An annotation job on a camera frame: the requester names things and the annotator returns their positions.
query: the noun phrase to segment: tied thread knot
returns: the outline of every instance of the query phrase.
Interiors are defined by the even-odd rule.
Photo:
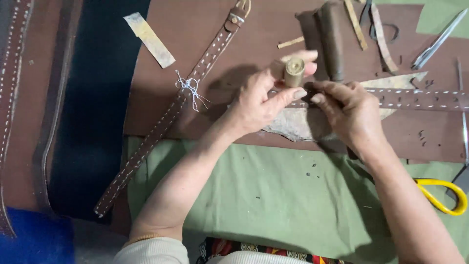
[[[198,107],[197,107],[196,99],[199,99],[199,101],[201,101],[204,104],[205,108],[208,109],[207,105],[205,104],[205,102],[202,99],[204,99],[207,102],[210,102],[210,101],[207,98],[197,94],[197,89],[199,87],[199,82],[197,82],[197,80],[195,80],[194,78],[189,78],[187,80],[184,79],[184,78],[181,78],[178,70],[176,70],[176,74],[179,77],[179,79],[175,83],[176,87],[180,88],[180,89],[189,89],[191,91],[192,109],[194,109],[196,112],[199,111]],[[192,81],[194,81],[196,83],[195,86],[192,86]]]

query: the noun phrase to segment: left hand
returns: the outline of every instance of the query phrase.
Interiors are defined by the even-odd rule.
[[[307,95],[302,87],[296,87],[286,88],[271,99],[267,97],[275,83],[283,79],[285,63],[292,56],[304,60],[305,76],[316,71],[317,65],[313,61],[318,57],[318,52],[303,50],[275,60],[267,69],[251,75],[247,84],[241,87],[238,98],[217,122],[229,128],[233,140],[261,130],[287,105]]]

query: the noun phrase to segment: fingernail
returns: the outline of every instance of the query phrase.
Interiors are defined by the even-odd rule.
[[[311,97],[311,102],[319,104],[321,102],[321,98],[318,95],[314,95],[313,97]]]
[[[301,89],[300,91],[296,91],[293,94],[293,98],[300,99],[302,97],[305,97],[306,95],[308,95],[308,93],[305,90]]]

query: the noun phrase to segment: hand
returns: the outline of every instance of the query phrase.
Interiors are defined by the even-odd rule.
[[[325,81],[316,82],[313,87],[324,93],[315,94],[311,101],[324,111],[340,140],[360,158],[363,152],[387,143],[379,117],[379,100],[361,84]]]
[[[285,63],[292,57],[298,57],[305,62],[305,76],[316,71],[317,65],[313,61],[318,57],[317,51],[300,51],[280,60],[273,61],[270,66],[251,75],[241,92],[231,104],[230,108],[217,121],[227,127],[236,140],[248,133],[261,130],[278,115],[287,105],[296,99],[307,95],[301,87],[286,88],[275,97],[267,98],[267,93],[276,83],[283,79]]]

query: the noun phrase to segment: forearm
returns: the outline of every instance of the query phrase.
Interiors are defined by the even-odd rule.
[[[464,263],[457,247],[387,143],[362,154],[372,174],[401,263]]]
[[[219,157],[233,141],[226,126],[213,125],[153,190],[135,220],[131,238],[158,233],[182,239],[184,219]]]

